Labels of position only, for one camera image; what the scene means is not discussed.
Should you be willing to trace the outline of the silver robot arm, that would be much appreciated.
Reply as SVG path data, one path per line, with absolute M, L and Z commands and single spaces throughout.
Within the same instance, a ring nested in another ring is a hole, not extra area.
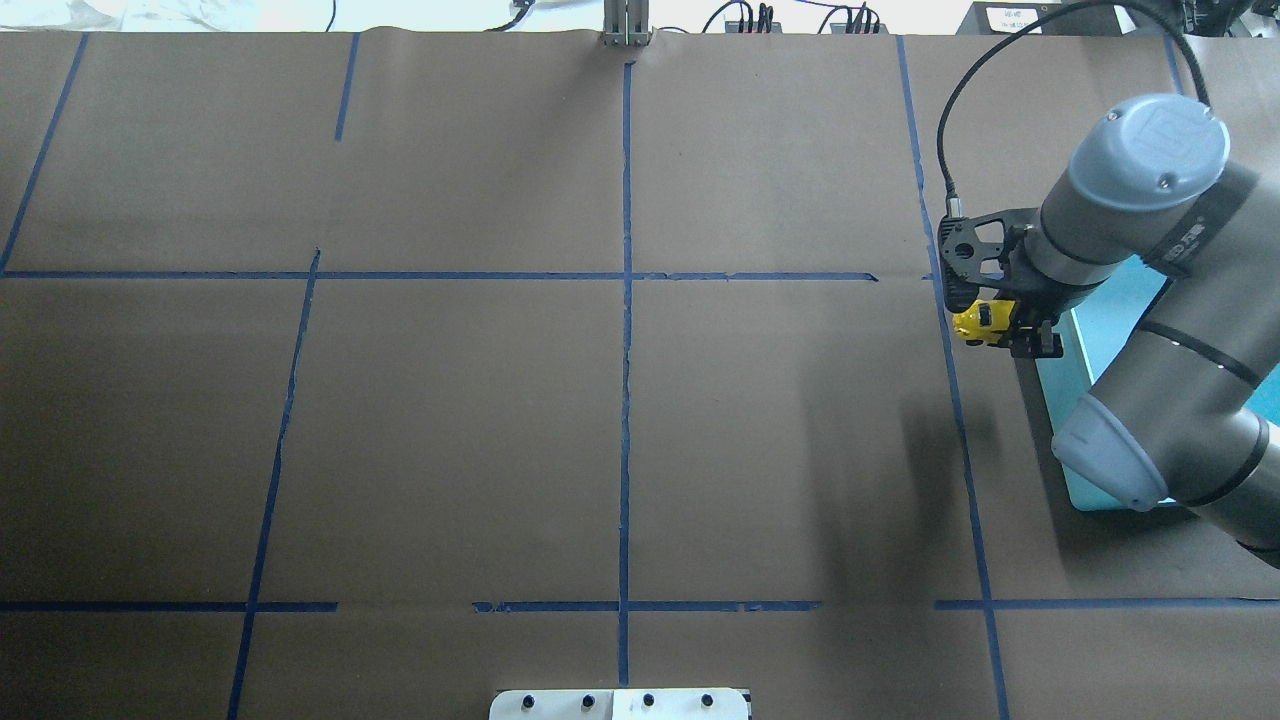
M 1060 316 L 1135 258 L 1165 282 L 1056 429 L 1065 466 L 1133 511 L 1171 500 L 1277 565 L 1277 424 L 1248 401 L 1277 368 L 1277 183 L 1230 159 L 1204 101 L 1108 109 L 1027 222 L 1006 225 L 1006 342 L 1053 354 Z

